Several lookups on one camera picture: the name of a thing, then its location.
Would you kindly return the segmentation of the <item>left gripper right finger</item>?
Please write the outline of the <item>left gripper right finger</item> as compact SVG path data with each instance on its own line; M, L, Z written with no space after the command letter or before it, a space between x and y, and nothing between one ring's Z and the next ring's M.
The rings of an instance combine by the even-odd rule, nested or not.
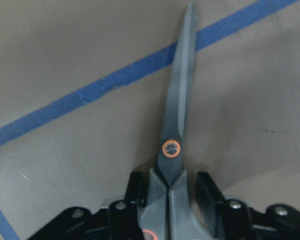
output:
M300 240L300 211L273 204L259 212L226 199L207 172L196 175L196 201L207 229L217 240Z

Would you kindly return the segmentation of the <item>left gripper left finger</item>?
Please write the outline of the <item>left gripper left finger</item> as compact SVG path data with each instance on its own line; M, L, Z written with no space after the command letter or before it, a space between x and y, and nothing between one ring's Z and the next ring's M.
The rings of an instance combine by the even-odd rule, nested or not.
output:
M145 200L143 174L133 171L123 199L112 202L92 214L90 210L75 206L62 211L30 240L143 240L139 225L138 208Z

